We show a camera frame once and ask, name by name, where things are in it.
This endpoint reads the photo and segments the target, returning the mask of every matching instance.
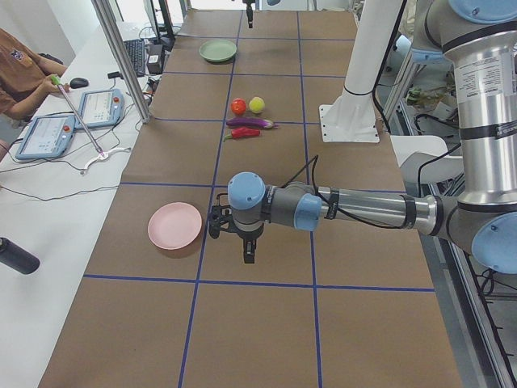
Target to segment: toy vegetable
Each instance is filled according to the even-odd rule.
[[[245,125],[247,127],[257,127],[261,129],[276,128],[276,124],[271,120],[260,119],[258,117],[234,117],[226,121],[229,127],[240,127]]]
[[[260,129],[252,129],[247,127],[240,127],[232,129],[232,132],[229,135],[226,135],[223,141],[227,141],[228,139],[241,139],[243,137],[256,137],[260,136]]]

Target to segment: keyboard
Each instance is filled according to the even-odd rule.
[[[142,39],[125,40],[124,45],[137,77],[145,76],[145,43]]]

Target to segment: pink plate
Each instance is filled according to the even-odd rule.
[[[153,214],[147,233],[157,247],[179,249],[194,241],[202,223],[201,214],[194,206],[173,202],[162,206]]]

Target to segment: red tomato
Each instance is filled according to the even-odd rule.
[[[246,111],[246,101],[244,99],[235,99],[232,101],[230,108],[234,114],[238,116],[243,115]]]

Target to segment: black bottle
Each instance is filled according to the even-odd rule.
[[[8,265],[24,275],[33,273],[40,266],[40,261],[34,255],[5,237],[0,237],[0,263]]]

